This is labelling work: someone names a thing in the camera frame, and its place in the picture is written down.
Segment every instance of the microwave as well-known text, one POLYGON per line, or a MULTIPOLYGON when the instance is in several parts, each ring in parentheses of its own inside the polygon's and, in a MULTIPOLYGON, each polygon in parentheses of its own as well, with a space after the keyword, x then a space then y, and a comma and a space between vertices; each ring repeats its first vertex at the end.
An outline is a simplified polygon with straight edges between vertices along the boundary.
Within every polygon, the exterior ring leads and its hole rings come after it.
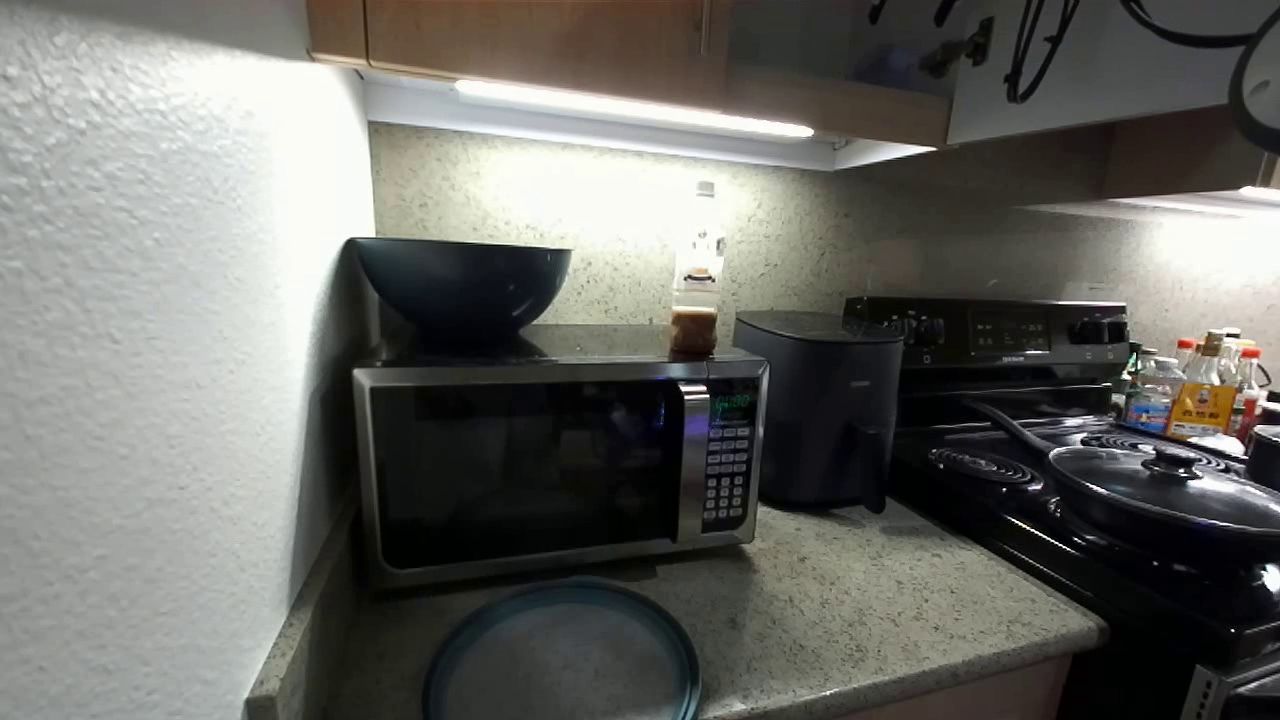
POLYGON ((664 329, 353 368, 372 587, 748 545, 767 368, 669 360, 664 329))

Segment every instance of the granite countertop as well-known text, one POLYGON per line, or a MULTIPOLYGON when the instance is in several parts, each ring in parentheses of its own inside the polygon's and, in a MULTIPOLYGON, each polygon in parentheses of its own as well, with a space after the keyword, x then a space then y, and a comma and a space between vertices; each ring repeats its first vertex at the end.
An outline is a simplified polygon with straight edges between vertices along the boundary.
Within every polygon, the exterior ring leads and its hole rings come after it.
MULTIPOLYGON (((703 714, 840 714, 1072 656, 1105 621, 917 512, 760 506, 748 549, 609 577, 664 603, 703 659, 703 714)), ((333 720, 406 720, 436 644, 515 583, 356 603, 333 720)))

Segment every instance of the backsplash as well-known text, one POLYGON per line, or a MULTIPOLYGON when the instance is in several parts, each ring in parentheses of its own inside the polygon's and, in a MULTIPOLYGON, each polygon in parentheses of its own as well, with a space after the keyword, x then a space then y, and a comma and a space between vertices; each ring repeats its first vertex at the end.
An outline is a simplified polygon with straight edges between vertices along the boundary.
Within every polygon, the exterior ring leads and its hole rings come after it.
POLYGON ((565 245, 544 325, 664 325, 674 241, 716 181, 728 298, 840 311, 844 297, 1116 297, 1140 341, 1241 325, 1280 350, 1278 223, 1081 205, 1098 131, 980 143, 840 176, 372 124, 375 233, 565 245))

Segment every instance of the stove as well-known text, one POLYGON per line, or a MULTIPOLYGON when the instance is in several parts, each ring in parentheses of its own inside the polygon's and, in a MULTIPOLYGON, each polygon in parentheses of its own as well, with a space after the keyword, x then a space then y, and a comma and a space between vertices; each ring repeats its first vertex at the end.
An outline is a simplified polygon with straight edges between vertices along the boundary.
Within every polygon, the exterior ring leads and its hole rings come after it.
MULTIPOLYGON (((1109 644, 1078 656, 1062 714, 1280 714, 1280 549, 1221 556, 1098 526, 1041 456, 969 406, 993 402, 1058 449, 1155 456, 1174 441, 1113 422, 1123 302, 859 297, 844 315, 910 337, 889 493, 1109 621, 1109 644)), ((1202 462, 1244 481, 1234 456, 1202 462)))

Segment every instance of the microwave window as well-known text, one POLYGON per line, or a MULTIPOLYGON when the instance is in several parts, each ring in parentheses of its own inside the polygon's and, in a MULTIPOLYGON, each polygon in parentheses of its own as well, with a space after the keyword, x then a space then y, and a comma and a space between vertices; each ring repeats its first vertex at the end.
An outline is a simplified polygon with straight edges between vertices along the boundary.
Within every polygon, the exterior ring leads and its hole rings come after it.
POLYGON ((674 538, 681 422, 669 384, 375 388, 385 560, 674 538))

